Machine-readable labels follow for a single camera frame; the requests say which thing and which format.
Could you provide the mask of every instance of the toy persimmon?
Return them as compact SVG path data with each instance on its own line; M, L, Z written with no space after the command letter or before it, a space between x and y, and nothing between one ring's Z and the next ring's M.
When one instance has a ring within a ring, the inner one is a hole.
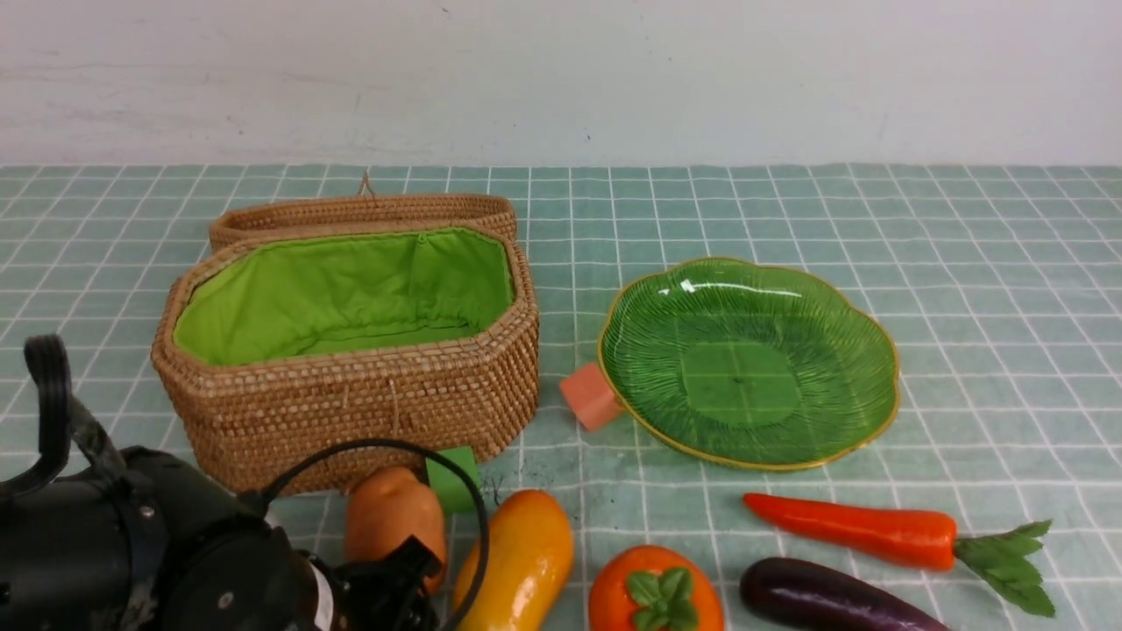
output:
M638 546L608 561L588 595L592 631L724 631L712 583L692 561Z
M440 559L440 574L425 579L425 588L434 594L448 566L444 511L436 493L410 469L387 467L356 484L349 494L343 557L378 561L412 534Z

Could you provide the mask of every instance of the basket handle loop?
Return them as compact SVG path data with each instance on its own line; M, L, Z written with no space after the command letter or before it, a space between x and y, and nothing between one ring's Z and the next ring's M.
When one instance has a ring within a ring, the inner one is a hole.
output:
M388 378L387 381L389 382L389 393L394 397L394 424L390 426L389 436L397 438L402 432L402 415L401 410L397 408L397 388L394 387L393 378Z
M362 183L358 186L358 192L355 193L356 196L361 198L364 193L369 193L371 200L377 200L378 195L374 192L374 186L370 185L370 172L362 172Z

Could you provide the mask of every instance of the toy carrot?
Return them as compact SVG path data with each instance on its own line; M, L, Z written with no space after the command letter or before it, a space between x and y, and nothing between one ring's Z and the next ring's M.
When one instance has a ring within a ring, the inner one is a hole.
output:
M845 506L762 493L745 494L744 504L781 530L895 565L949 571L960 560L1027 613L1056 616L1040 571L1024 558L1043 547L1038 538L1048 532L1051 520L1002 534L958 537L955 520L936 511Z

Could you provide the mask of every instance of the scalloped plate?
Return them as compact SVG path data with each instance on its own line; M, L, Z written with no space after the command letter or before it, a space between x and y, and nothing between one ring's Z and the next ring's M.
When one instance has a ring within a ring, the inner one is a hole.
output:
M710 257L635 281L597 346L623 408L671 447L801 469L872 441L900 406L889 335L820 278Z

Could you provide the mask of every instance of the green checkered tablecloth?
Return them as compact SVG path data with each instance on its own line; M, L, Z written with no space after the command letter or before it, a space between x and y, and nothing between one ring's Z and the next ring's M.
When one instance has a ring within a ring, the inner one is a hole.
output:
M350 195L365 166L0 167L0 477L34 459L28 335L59 331L77 392L119 443L191 457L147 354L172 281L228 208ZM511 198L542 311L542 406L481 467L487 495L549 490L578 537L546 629L585 627L588 587L618 551L681 550L719 584L729 628L754 560L855 574L959 631L1113 631L1122 618L1122 167L831 164L726 168L371 167L375 189ZM706 255L807 269L894 337L903 403L875 443L827 467L760 474L701 465L631 420L580 431L558 382L592 360L620 286ZM964 530L1055 519L1033 557L1056 621L1003 606L965 569L888 566L780 536L747 491L944 510ZM344 504L295 497L302 547L341 551ZM473 524L452 524L452 557Z

